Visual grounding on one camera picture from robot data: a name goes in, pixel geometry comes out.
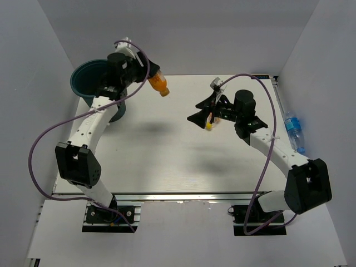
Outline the orange label plastic bottle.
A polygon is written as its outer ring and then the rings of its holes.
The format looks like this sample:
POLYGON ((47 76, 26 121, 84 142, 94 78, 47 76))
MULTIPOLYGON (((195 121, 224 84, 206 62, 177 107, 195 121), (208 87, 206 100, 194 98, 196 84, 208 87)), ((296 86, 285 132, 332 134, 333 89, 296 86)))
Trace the orange label plastic bottle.
POLYGON ((151 87, 157 91, 162 97, 167 96, 170 91, 167 87, 167 80, 161 71, 157 71, 155 75, 148 79, 151 87))

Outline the clear bottle yellow cap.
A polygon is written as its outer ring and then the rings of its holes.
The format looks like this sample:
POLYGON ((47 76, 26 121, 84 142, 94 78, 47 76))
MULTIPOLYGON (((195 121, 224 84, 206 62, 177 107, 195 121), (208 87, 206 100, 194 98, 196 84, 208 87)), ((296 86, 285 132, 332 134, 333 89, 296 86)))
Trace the clear bottle yellow cap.
POLYGON ((215 115, 216 107, 212 107, 210 113, 205 119, 205 130, 211 131, 214 127, 216 127, 220 123, 220 118, 215 115))

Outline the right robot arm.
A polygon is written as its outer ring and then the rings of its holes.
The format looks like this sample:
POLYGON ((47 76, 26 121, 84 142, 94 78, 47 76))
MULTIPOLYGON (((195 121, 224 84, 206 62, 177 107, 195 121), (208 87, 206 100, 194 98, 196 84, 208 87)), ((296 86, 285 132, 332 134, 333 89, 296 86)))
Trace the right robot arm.
POLYGON ((270 157, 286 177, 284 190, 257 197, 258 203, 251 208, 252 217, 263 222, 271 212, 282 210, 300 215, 330 201, 332 190, 326 163, 321 159, 311 160, 274 137, 272 130, 255 114, 255 106, 254 95, 248 90, 238 90, 233 102, 214 92, 196 105, 199 112, 187 118, 201 128, 215 118, 233 122, 240 139, 270 157))

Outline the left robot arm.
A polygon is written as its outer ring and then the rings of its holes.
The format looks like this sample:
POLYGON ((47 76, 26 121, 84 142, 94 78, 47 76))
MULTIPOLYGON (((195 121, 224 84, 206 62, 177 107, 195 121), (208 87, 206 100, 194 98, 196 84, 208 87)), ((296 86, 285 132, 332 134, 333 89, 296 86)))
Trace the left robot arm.
POLYGON ((143 84, 159 69, 143 52, 114 52, 105 60, 82 64, 70 78, 72 91, 89 111, 69 140, 55 147, 59 175, 79 188, 106 222, 117 217, 118 209, 116 198, 101 181, 102 167, 95 156, 98 142, 107 125, 125 114, 128 87, 143 84))

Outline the dark teal bin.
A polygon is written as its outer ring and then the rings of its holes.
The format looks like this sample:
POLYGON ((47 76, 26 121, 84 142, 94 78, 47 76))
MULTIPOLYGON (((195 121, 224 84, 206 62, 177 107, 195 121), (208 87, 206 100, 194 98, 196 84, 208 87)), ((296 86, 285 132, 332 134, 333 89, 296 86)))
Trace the dark teal bin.
POLYGON ((124 98, 127 96, 128 86, 132 83, 108 83, 106 62, 107 60, 92 60, 80 65, 71 75, 70 86, 89 107, 94 99, 99 97, 107 98, 110 102, 121 100, 116 104, 116 113, 110 120, 115 122, 126 112, 124 98))

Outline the blue table sticker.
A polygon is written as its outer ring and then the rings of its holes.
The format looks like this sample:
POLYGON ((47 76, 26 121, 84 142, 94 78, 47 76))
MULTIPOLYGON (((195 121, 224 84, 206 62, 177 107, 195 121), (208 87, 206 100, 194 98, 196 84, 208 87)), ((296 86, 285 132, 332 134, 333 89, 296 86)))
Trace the blue table sticker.
POLYGON ((252 77, 256 77, 260 80, 269 80, 270 79, 270 76, 269 75, 257 75, 257 74, 252 74, 252 77))

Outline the blue label water bottle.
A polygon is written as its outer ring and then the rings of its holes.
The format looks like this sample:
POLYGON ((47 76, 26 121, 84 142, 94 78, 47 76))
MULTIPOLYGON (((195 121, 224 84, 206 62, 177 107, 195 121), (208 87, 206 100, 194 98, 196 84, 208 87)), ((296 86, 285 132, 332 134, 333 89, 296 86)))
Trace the blue label water bottle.
POLYGON ((286 112, 284 125, 292 148, 301 155, 305 154, 304 135, 298 118, 292 112, 286 112))

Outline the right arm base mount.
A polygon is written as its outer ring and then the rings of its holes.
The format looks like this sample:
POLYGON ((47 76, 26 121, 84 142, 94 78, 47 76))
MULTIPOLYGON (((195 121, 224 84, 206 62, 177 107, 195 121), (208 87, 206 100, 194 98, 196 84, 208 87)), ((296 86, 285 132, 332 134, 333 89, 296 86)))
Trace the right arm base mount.
MULTIPOLYGON (((228 214, 233 217, 233 229, 235 236, 245 236, 243 231, 245 215, 247 212, 247 205, 233 205, 228 208, 228 214)), ((257 211, 255 207, 252 208, 248 218, 247 231, 253 231, 264 222, 270 220, 273 216, 278 214, 277 211, 265 213, 257 211)), ((253 236, 283 236, 286 235, 286 227, 284 226, 284 215, 279 216, 271 222, 268 226, 262 228, 253 234, 253 236)))

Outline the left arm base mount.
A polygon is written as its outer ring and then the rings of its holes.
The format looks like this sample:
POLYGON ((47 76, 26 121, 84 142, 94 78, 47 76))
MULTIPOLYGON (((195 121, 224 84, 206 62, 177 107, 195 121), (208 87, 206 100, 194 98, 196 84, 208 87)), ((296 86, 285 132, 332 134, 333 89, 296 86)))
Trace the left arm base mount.
MULTIPOLYGON (((142 203, 117 202, 118 211, 136 231, 140 222, 142 203)), ((121 215, 101 207, 87 204, 82 224, 83 233, 130 233, 134 232, 121 215)))

